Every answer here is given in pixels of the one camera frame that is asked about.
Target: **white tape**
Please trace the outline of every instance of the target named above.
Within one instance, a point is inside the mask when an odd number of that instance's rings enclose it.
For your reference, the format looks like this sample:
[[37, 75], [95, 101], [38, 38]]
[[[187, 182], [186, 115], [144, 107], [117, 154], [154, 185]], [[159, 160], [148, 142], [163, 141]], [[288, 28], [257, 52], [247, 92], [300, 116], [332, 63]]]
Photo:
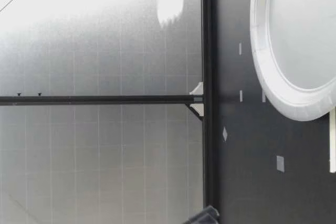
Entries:
[[227, 140], [227, 131], [226, 131], [225, 127], [223, 128], [223, 138], [224, 138], [224, 142], [226, 142], [226, 140]]
[[330, 172], [336, 173], [336, 111], [329, 113]]
[[239, 55], [242, 55], [242, 53], [241, 53], [241, 42], [239, 43]]
[[262, 91], [263, 93], [262, 93], [262, 95], [261, 95], [261, 100], [262, 100], [262, 102], [266, 102], [266, 95], [265, 95], [265, 92], [264, 91]]
[[285, 172], [285, 158], [282, 156], [277, 156], [277, 170]]

